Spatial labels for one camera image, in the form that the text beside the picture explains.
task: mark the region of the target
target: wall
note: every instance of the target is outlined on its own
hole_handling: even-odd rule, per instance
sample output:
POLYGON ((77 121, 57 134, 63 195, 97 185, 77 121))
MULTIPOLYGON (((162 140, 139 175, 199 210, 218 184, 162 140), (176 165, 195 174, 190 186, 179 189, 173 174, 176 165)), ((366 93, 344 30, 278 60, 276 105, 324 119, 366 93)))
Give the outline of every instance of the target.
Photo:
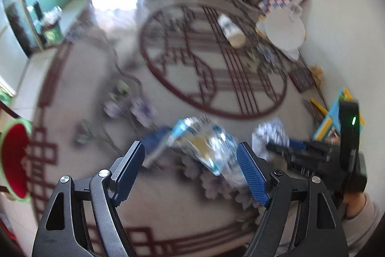
POLYGON ((303 18, 308 64, 325 72, 322 92, 330 104, 341 86, 359 100, 366 120, 360 150, 368 172, 366 190, 385 211, 385 0, 310 0, 303 18))

